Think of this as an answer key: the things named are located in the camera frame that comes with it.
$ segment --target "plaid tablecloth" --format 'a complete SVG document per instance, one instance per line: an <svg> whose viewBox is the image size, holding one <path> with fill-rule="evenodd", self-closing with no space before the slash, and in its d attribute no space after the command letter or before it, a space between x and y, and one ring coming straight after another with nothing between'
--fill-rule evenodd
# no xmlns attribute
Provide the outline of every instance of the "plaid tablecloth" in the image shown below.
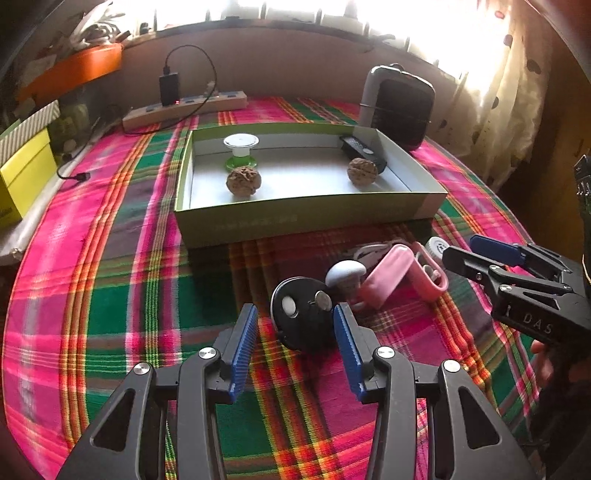
<svg viewBox="0 0 591 480"><path fill-rule="evenodd" d="M362 479L376 407L349 392L338 351L305 356L283 348L269 298L283 279L323 278L357 244L431 235L467 246L474 233L507 242L527 234L460 162L426 141L415 158L449 191L432 222L376 225L268 238L189 256L173 202L185 136L197 125L344 122L358 109L337 102L252 100L248 109L203 115L144 137L112 134L94 147L53 199L22 262L4 334L8 427L47 479L111 391L139 361L181 362L231 325L243 302L259 308L259 341L246 391L219 407L232 478ZM359 316L383 345L415 361L459 360L517 435L537 398L531 339L491 322L481 290L450 275L436 304L403 283L378 313ZM426 477L426 414L419 404L417 478ZM168 477L174 453L168 442Z"/></svg>

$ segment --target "human hand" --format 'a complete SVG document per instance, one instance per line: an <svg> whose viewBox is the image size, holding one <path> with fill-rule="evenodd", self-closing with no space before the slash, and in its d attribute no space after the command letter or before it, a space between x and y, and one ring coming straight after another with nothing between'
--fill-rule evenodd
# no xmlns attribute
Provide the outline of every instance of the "human hand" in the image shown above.
<svg viewBox="0 0 591 480"><path fill-rule="evenodd" d="M534 340L531 344L531 353L536 355L535 377L538 385L544 388L554 372L552 362L548 358L548 347L542 342ZM591 357L574 364L569 370L571 383L581 380L591 380Z"/></svg>

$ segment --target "pink clip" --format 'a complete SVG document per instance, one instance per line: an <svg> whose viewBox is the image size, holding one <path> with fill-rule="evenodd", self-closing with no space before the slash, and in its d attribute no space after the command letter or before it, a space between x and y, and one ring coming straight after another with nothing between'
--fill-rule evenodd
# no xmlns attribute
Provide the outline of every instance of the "pink clip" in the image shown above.
<svg viewBox="0 0 591 480"><path fill-rule="evenodd" d="M425 301L435 301L447 290L449 283L443 269L421 244L414 242L411 247L412 249L405 245L394 245L368 275L359 287L359 297L366 304L376 310L380 309L407 273L414 289ZM416 253L420 253L427 265L439 274L435 281L417 261Z"/></svg>
<svg viewBox="0 0 591 480"><path fill-rule="evenodd" d="M435 260L432 259L431 255L427 253L425 248L418 242L413 242L411 248L415 254L419 253L423 256L427 265L429 265L433 271L439 273L437 280L432 280L423 266L416 260L411 264L408 270L410 281L413 284L414 289L425 301L436 301L441 295L443 295L449 286L447 275L445 271L439 266Z"/></svg>

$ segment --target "cardboard box tray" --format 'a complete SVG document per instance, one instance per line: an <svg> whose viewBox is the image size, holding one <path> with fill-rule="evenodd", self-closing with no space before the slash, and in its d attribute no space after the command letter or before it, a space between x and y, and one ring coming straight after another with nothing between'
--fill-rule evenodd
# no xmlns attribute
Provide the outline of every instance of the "cardboard box tray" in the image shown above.
<svg viewBox="0 0 591 480"><path fill-rule="evenodd" d="M249 199L226 188L228 135L257 135L251 154L261 188ZM368 187L347 176L341 135L354 135L386 157ZM175 214L188 248L346 225L432 217L447 192L399 146L371 128L326 124L251 124L198 129L188 137Z"/></svg>

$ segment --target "green base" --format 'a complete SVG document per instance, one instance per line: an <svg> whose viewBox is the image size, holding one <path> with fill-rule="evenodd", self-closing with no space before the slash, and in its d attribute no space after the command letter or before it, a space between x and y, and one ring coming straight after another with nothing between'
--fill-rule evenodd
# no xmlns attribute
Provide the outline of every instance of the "green base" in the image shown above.
<svg viewBox="0 0 591 480"><path fill-rule="evenodd" d="M234 170L238 167L256 167L256 160L250 155L247 157L230 157L226 162L226 169L228 171Z"/></svg>

